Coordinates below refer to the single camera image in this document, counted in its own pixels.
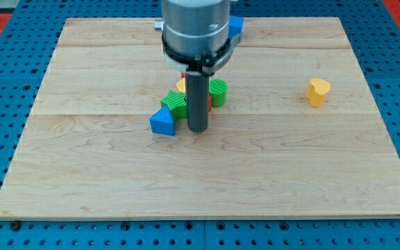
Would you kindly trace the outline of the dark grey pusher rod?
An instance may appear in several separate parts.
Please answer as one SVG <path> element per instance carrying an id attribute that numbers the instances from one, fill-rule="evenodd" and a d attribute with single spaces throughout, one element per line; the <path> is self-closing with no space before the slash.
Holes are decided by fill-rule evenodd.
<path id="1" fill-rule="evenodd" d="M 187 125 L 195 133 L 208 127 L 209 80 L 201 74 L 186 74 Z"/>

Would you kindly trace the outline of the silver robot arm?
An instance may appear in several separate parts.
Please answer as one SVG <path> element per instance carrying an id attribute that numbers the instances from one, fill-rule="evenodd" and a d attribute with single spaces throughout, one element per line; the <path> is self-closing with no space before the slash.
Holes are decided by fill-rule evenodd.
<path id="1" fill-rule="evenodd" d="M 231 15 L 230 0 L 162 0 L 162 47 L 172 67 L 185 73 L 188 128 L 208 127 L 209 78 L 240 43 L 244 19 Z"/>

